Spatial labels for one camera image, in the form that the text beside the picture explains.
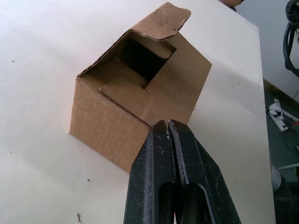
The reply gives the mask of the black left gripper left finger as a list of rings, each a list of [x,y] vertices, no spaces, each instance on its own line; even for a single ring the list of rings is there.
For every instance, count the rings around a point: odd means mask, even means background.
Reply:
[[[176,120],[153,125],[132,163],[125,224],[178,224],[178,181],[171,126]]]

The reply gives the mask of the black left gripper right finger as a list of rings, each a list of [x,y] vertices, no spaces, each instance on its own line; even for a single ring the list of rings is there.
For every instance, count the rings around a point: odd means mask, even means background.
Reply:
[[[191,129],[169,120],[176,175],[178,224],[239,224],[241,220],[219,166]]]

